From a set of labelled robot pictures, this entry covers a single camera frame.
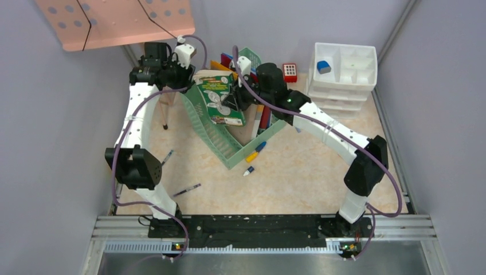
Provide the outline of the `clear plastic drawer unit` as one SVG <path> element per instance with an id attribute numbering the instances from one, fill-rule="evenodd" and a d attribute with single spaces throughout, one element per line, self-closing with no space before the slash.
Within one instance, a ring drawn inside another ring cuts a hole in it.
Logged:
<path id="1" fill-rule="evenodd" d="M 319 74 L 316 63 L 327 61 L 332 71 Z M 336 119 L 358 117 L 377 84 L 377 51 L 373 46 L 316 42 L 305 93 Z"/>

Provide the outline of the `green file rack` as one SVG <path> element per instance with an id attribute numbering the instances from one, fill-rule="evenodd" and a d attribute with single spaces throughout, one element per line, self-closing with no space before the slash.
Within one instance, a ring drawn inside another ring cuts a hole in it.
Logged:
<path id="1" fill-rule="evenodd" d="M 267 142 L 286 125 L 284 121 L 271 115 L 271 125 L 259 135 L 253 132 L 254 139 L 242 146 L 229 133 L 227 125 L 214 124 L 210 120 L 206 110 L 203 109 L 202 96 L 196 88 L 195 82 L 181 98 L 196 134 L 229 170 L 252 154 L 260 143 Z"/>

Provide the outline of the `blue plastic folder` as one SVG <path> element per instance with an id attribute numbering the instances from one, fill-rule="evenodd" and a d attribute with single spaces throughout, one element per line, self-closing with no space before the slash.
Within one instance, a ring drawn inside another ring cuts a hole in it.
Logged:
<path id="1" fill-rule="evenodd" d="M 252 62 L 252 59 L 250 58 L 250 56 L 248 54 L 247 55 L 243 54 L 243 56 L 246 56 Z M 225 67 L 227 67 L 228 69 L 232 70 L 233 72 L 236 72 L 236 68 L 235 68 L 234 62 L 233 62 L 233 56 L 231 56 L 230 54 L 226 54 L 226 53 L 221 54 L 221 64 L 224 65 Z M 253 63 L 252 63 L 252 65 L 253 65 L 252 66 L 252 72 L 256 73 L 256 65 L 254 65 Z"/>

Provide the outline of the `green children's book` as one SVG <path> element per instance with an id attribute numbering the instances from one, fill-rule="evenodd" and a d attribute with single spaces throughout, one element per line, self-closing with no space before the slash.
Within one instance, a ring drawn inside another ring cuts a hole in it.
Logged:
<path id="1" fill-rule="evenodd" d="M 200 70 L 194 76 L 196 88 L 203 100 L 203 109 L 214 124 L 243 127 L 246 124 L 242 111 L 223 105 L 234 81 L 233 74 L 223 70 Z"/>

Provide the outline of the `red translucent file folder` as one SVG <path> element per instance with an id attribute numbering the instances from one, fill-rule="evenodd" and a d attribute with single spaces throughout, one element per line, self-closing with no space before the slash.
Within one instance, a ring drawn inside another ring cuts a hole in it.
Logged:
<path id="1" fill-rule="evenodd" d="M 255 94 L 263 99 L 265 96 L 261 94 L 260 80 L 257 73 L 252 72 L 253 65 L 251 60 L 240 54 L 238 56 L 237 63 L 240 70 L 240 73 L 237 73 L 239 85 L 246 87 L 245 84 L 247 84 L 255 92 Z M 258 99 L 256 100 L 258 101 L 256 116 L 258 127 L 256 127 L 255 124 L 254 131 L 257 134 L 260 134 L 267 129 L 271 123 L 271 111 L 268 107 L 265 107 L 262 103 L 260 103 Z"/>

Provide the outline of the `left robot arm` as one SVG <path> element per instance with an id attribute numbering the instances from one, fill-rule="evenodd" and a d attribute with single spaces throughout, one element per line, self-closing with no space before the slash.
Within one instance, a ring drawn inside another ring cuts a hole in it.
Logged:
<path id="1" fill-rule="evenodd" d="M 185 93 L 192 85 L 196 48 L 177 43 L 146 42 L 144 55 L 129 73 L 129 102 L 121 133 L 105 159 L 114 179 L 143 198 L 162 230 L 171 237 L 183 232 L 184 222 L 176 215 L 178 205 L 161 185 L 162 163 L 148 146 L 152 117 L 163 93 Z"/>

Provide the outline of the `beige pressure file folder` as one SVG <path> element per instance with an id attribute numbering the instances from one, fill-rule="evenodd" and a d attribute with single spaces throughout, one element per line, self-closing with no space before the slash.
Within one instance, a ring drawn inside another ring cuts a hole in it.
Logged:
<path id="1" fill-rule="evenodd" d="M 229 99 L 225 99 L 223 101 L 223 105 L 235 111 L 237 108 L 237 104 L 236 104 L 236 95 L 233 94 L 233 90 L 234 90 L 233 86 L 238 86 L 238 76 L 236 72 L 232 73 L 231 79 L 232 79 L 232 83 L 231 83 L 231 89 L 229 93 Z M 241 107 L 239 107 L 238 110 L 241 116 L 241 120 L 245 119 L 245 125 L 244 126 L 228 125 L 226 128 L 229 131 L 229 133 L 242 146 L 245 146 L 255 137 L 255 135 L 253 134 L 253 130 L 254 130 L 254 124 L 257 115 L 257 105 L 255 104 L 248 105 L 248 108 L 245 111 L 243 111 Z"/>

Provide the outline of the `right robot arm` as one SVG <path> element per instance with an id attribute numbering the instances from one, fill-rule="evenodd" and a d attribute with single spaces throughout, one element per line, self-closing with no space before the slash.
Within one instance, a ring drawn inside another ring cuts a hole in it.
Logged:
<path id="1" fill-rule="evenodd" d="M 300 130 L 314 135 L 333 149 L 348 165 L 344 184 L 348 191 L 337 213 L 336 229 L 343 236 L 351 236 L 359 229 L 359 219 L 365 212 L 375 185 L 388 171 L 386 140 L 377 135 L 361 135 L 326 114 L 308 96 L 289 89 L 283 71 L 274 63 L 257 68 L 257 82 L 250 76 L 251 63 L 244 58 L 232 62 L 238 74 L 223 101 L 238 111 L 252 104 L 268 107 L 273 115 Z"/>

